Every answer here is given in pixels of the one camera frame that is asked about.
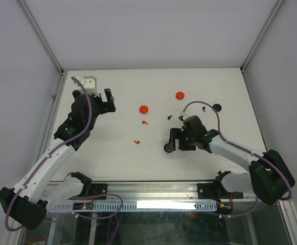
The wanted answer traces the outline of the black earbud charging case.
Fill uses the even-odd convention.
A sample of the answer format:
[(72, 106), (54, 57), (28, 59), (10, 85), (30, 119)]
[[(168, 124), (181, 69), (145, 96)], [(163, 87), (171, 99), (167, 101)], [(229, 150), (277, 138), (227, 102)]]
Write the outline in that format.
[(173, 152), (174, 151), (174, 149), (173, 149), (173, 145), (171, 145), (171, 144), (165, 144), (164, 145), (164, 151), (166, 152), (166, 153), (171, 153), (171, 152)]

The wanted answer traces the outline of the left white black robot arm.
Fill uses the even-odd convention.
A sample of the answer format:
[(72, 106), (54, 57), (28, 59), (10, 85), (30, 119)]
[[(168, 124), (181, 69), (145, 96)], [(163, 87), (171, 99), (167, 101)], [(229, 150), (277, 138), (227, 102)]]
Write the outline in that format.
[(104, 90), (107, 100), (100, 94), (74, 90), (74, 102), (67, 119), (59, 126), (46, 152), (32, 169), (12, 188), (0, 190), (0, 203), (6, 219), (12, 218), (28, 230), (37, 228), (56, 205), (73, 198), (87, 198), (92, 192), (92, 180), (74, 172), (62, 183), (47, 188), (56, 172), (89, 138), (99, 115), (115, 112), (110, 89)]

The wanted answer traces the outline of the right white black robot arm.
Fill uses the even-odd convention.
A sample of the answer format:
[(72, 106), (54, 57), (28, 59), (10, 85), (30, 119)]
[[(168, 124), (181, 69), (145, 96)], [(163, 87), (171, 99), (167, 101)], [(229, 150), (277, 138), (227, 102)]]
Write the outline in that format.
[(291, 197), (295, 179), (277, 151), (259, 152), (230, 142), (219, 131), (208, 131), (196, 115), (185, 119), (181, 128), (170, 130), (164, 150), (171, 153), (176, 149), (200, 149), (221, 156), (245, 170), (241, 174), (220, 171), (212, 185), (203, 190), (210, 199), (219, 201), (230, 193), (241, 192), (273, 205), (278, 200)]

